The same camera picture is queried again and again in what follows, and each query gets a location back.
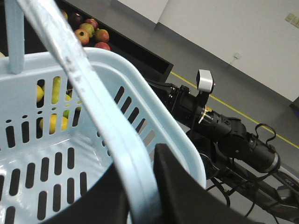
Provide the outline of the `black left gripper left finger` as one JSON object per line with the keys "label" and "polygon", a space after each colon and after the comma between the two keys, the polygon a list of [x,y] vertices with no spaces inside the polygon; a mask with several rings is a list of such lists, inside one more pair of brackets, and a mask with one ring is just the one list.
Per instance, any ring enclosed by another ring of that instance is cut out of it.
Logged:
{"label": "black left gripper left finger", "polygon": [[125,224],[129,205],[117,170],[112,164],[76,202],[44,224]]}

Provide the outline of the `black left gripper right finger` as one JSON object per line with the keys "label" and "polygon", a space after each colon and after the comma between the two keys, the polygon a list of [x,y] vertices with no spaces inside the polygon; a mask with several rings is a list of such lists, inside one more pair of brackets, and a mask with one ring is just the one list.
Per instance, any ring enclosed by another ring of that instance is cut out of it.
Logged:
{"label": "black left gripper right finger", "polygon": [[164,224],[252,223],[206,192],[164,143],[155,146],[154,174]]}

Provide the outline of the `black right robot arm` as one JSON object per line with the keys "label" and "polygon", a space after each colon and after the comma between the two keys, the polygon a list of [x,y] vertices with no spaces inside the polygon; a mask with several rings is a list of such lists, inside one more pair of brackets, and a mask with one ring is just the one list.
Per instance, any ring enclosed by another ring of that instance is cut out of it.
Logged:
{"label": "black right robot arm", "polygon": [[275,220],[299,221],[299,180],[282,167],[269,141],[249,133],[238,118],[226,117],[206,103],[214,88],[212,78],[198,78],[199,93],[188,87],[149,81],[149,85],[173,118],[189,127],[187,136],[199,152],[207,179],[230,206],[237,192]]}

